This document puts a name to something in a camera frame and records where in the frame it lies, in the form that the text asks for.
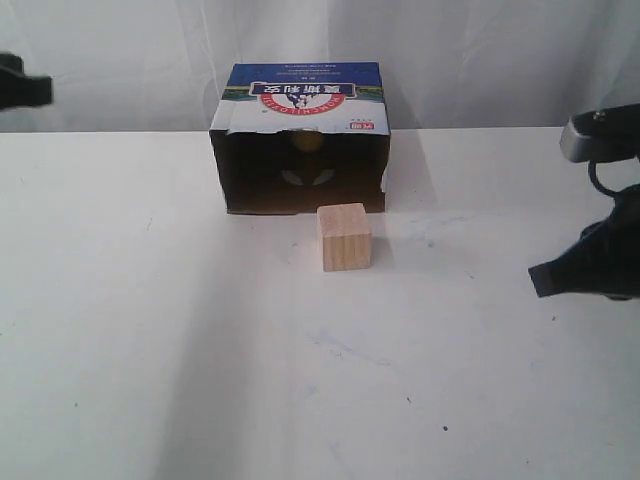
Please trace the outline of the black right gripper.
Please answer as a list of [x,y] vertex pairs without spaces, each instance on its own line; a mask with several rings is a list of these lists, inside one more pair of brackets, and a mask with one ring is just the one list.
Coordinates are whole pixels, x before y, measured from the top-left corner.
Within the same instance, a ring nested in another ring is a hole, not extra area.
[[560,256],[530,267],[539,298],[566,293],[639,298],[639,185],[614,197],[610,214],[585,227]]

